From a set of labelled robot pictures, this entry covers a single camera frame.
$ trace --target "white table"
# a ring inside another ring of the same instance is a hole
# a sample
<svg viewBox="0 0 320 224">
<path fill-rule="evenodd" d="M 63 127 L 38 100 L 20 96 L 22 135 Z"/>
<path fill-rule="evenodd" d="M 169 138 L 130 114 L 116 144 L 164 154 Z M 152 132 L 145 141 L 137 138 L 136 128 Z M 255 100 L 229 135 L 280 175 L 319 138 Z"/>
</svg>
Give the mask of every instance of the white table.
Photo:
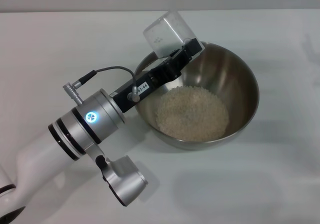
<svg viewBox="0 0 320 224">
<path fill-rule="evenodd" d="M 75 104 L 62 86 L 93 69 L 134 70 L 152 50 L 142 34 L 163 12 L 0 14 L 0 163 Z M 84 156 L 33 198 L 14 224 L 318 224 L 320 222 L 320 10 L 183 11 L 202 41 L 252 68 L 260 104 L 234 141 L 185 152 L 130 110 L 100 147 L 129 155 L 149 181 L 128 207 Z M 99 73 L 79 89 L 111 93 L 130 76 Z"/>
</svg>

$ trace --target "metal bowl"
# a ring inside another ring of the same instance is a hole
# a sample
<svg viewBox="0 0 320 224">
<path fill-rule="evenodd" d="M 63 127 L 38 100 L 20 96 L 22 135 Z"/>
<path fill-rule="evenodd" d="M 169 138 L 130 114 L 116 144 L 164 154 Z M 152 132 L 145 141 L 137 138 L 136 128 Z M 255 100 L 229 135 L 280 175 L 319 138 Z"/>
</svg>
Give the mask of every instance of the metal bowl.
<svg viewBox="0 0 320 224">
<path fill-rule="evenodd" d="M 230 141 L 239 134 L 254 117 L 259 104 L 259 87 L 248 65 L 233 52 L 208 42 L 202 42 L 205 50 L 181 71 L 182 75 L 169 82 L 135 106 L 136 110 L 164 142 L 185 150 L 199 150 Z M 149 54 L 137 67 L 140 74 L 157 59 Z M 178 86 L 203 87 L 217 95 L 229 112 L 229 124 L 220 139 L 210 141 L 185 141 L 161 132 L 156 123 L 156 110 L 160 97 Z"/>
</svg>

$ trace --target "clear plastic container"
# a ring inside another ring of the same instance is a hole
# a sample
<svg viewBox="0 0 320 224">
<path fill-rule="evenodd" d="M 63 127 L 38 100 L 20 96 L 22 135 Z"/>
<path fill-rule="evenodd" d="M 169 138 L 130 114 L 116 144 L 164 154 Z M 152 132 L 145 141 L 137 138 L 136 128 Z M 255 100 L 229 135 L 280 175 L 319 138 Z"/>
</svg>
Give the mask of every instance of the clear plastic container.
<svg viewBox="0 0 320 224">
<path fill-rule="evenodd" d="M 197 38 L 177 11 L 168 11 L 148 26 L 143 31 L 143 35 L 158 58 L 168 56 L 190 40 Z M 198 42 L 204 50 L 205 47 L 199 40 Z"/>
</svg>

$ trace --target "uncooked rice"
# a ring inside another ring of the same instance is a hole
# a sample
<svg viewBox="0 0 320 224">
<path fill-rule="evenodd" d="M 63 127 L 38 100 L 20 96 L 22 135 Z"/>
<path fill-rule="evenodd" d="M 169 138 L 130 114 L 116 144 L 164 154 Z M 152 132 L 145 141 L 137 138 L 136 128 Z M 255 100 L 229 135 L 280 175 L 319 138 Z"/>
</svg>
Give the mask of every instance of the uncooked rice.
<svg viewBox="0 0 320 224">
<path fill-rule="evenodd" d="M 171 137 L 205 142 L 224 135 L 229 114 L 223 102 L 210 91 L 179 86 L 160 98 L 156 123 L 161 132 Z"/>
</svg>

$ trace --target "white label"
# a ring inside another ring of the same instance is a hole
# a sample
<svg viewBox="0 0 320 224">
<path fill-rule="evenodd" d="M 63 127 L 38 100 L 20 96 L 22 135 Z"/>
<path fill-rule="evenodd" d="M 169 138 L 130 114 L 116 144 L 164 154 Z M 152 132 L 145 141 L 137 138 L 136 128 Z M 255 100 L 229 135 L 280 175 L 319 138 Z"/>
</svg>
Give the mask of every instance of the white label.
<svg viewBox="0 0 320 224">
<path fill-rule="evenodd" d="M 142 83 L 140 86 L 138 86 L 138 95 L 140 95 L 141 93 L 143 93 L 144 91 L 149 89 L 149 85 L 147 82 Z"/>
</svg>

